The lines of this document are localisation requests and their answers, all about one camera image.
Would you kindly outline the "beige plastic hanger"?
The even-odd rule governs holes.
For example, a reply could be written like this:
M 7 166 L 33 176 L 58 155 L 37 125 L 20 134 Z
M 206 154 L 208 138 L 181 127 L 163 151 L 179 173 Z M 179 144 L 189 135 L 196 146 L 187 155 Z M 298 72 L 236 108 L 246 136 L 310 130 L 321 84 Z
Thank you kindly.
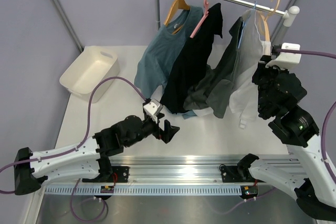
M 268 27 L 267 20 L 278 10 L 280 1 L 281 0 L 277 0 L 276 6 L 272 9 L 272 11 L 269 11 L 266 16 L 263 14 L 262 11 L 260 10 L 257 11 L 257 14 L 258 14 L 257 24 L 258 24 L 259 33 L 264 37 L 265 41 L 267 42 L 270 42 L 270 33 L 269 33 L 269 27 Z

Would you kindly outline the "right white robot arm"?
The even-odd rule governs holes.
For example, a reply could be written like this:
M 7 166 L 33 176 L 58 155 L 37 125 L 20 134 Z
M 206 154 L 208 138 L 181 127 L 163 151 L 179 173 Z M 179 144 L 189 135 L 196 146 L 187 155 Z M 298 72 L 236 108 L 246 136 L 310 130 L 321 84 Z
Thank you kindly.
M 316 220 L 335 221 L 335 182 L 329 171 L 322 139 L 313 117 L 298 103 L 307 95 L 300 80 L 288 68 L 263 55 L 252 82 L 258 87 L 259 117 L 267 120 L 272 133 L 294 153 L 306 172 L 305 178 L 271 166 L 254 154 L 247 154 L 237 165 L 221 164 L 222 181 L 266 182 L 294 199 L 299 208 Z

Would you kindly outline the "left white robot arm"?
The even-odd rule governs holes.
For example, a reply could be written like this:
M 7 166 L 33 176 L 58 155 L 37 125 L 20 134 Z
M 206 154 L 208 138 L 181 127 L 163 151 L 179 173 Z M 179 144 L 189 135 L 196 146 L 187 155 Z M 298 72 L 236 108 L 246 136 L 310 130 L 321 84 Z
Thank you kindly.
M 109 182 L 115 172 L 111 156 L 123 153 L 126 147 L 150 135 L 167 144 L 179 129 L 168 120 L 162 129 L 149 116 L 142 120 L 131 115 L 89 137 L 80 147 L 72 145 L 42 152 L 22 148 L 15 158 L 14 193 L 27 195 L 43 185 L 72 179 L 84 183 Z

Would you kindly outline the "white t shirt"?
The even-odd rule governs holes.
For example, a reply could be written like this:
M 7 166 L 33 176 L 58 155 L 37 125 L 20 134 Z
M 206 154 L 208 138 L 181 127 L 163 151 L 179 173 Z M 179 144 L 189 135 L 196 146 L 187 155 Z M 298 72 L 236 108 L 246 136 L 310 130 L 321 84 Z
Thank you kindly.
M 259 33 L 257 13 L 255 18 L 259 38 L 253 48 L 240 52 L 238 74 L 227 106 L 232 113 L 239 115 L 241 128 L 245 128 L 247 123 L 253 122 L 257 117 L 258 90 L 251 79 L 257 69 L 259 59 L 262 55 L 270 53 L 271 46 L 271 43 L 265 41 Z

